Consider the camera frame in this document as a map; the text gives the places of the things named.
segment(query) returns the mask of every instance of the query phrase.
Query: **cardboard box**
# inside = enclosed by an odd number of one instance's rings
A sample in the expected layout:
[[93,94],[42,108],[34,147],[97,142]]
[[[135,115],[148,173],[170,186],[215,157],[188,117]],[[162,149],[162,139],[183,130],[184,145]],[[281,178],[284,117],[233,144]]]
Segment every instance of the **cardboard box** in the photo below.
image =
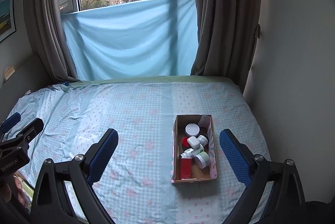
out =
[[[200,134],[205,133],[209,138],[208,146],[205,147],[205,152],[209,155],[211,163],[210,166],[200,169],[192,159],[192,169],[190,179],[180,179],[180,154],[183,153],[182,140],[187,137],[185,134],[185,127],[195,123],[200,127]],[[218,178],[217,160],[216,160],[216,145],[215,133],[213,126],[213,119],[211,115],[201,114],[183,114],[177,115],[173,126],[174,138],[174,159],[172,183],[190,183],[190,182],[210,182]]]

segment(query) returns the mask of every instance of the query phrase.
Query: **framed picture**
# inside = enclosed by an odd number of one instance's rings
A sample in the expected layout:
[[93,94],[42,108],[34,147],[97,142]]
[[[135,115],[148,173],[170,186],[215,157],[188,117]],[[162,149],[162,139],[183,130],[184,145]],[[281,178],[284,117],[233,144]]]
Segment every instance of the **framed picture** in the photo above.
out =
[[16,32],[13,1],[0,0],[0,42]]

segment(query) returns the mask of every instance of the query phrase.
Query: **metal bolt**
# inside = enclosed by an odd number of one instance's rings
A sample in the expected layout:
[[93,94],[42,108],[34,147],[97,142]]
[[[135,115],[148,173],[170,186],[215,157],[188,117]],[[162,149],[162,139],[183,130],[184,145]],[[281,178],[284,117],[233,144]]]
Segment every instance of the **metal bolt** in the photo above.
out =
[[45,159],[45,160],[44,160],[44,164],[45,164],[45,165],[51,164],[51,159],[50,159],[50,158]]
[[82,155],[82,154],[78,154],[78,155],[76,155],[76,156],[74,157],[74,159],[75,159],[76,161],[81,161],[82,159],[84,159],[84,155]]
[[256,161],[263,161],[264,160],[264,157],[260,154],[255,154],[254,158],[255,158]]
[[293,160],[291,160],[291,159],[287,159],[287,160],[286,160],[286,163],[287,163],[288,165],[294,165],[294,162],[293,162]]

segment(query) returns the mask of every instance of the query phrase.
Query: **white wall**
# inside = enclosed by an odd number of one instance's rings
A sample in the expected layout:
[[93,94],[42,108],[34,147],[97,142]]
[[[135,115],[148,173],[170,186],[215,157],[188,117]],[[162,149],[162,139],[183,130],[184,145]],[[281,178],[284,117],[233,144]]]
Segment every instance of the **white wall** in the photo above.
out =
[[335,195],[335,0],[262,0],[244,96],[271,159],[295,161],[305,198]]
[[32,55],[23,18],[22,0],[14,0],[14,18],[16,32],[0,42],[0,88],[3,84],[5,68],[11,66],[17,68]]

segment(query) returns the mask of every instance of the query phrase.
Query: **mattress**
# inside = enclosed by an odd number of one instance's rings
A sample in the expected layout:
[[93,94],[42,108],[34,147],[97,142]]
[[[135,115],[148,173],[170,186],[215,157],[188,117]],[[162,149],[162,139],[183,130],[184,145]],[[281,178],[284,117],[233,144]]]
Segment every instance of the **mattress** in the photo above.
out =
[[[229,128],[254,153],[270,159],[263,134],[243,95],[226,78],[157,77],[58,84],[19,99],[10,113],[22,120],[5,137],[13,138],[34,118],[45,128],[30,144],[30,163],[19,171],[35,185],[43,160],[69,161],[84,154],[108,128],[119,144],[93,190],[115,223],[222,223],[245,189],[220,147],[219,179],[174,185],[172,127],[177,114],[211,114],[216,143]],[[71,183],[66,183],[76,214],[85,218]],[[260,218],[267,185],[251,222]]]

